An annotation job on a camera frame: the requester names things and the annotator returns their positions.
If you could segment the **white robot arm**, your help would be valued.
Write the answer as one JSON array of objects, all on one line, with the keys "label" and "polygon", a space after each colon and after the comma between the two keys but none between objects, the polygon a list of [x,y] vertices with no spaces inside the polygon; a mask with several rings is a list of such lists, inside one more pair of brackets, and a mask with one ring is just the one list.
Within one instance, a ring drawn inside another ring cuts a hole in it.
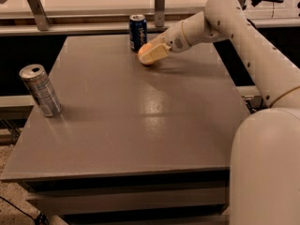
[{"label": "white robot arm", "polygon": [[300,225],[300,69],[246,19],[238,0],[205,8],[138,51],[144,65],[228,39],[266,105],[237,129],[230,165],[230,225]]}]

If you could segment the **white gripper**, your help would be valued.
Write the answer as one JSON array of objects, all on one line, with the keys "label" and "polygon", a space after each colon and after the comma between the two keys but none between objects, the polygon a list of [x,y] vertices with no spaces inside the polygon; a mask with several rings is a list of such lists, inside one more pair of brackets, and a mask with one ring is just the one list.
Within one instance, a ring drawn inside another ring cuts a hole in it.
[{"label": "white gripper", "polygon": [[184,34],[184,21],[181,20],[170,26],[164,33],[152,38],[148,44],[154,46],[153,55],[155,62],[166,58],[169,55],[169,48],[173,53],[182,53],[190,48],[190,45]]}]

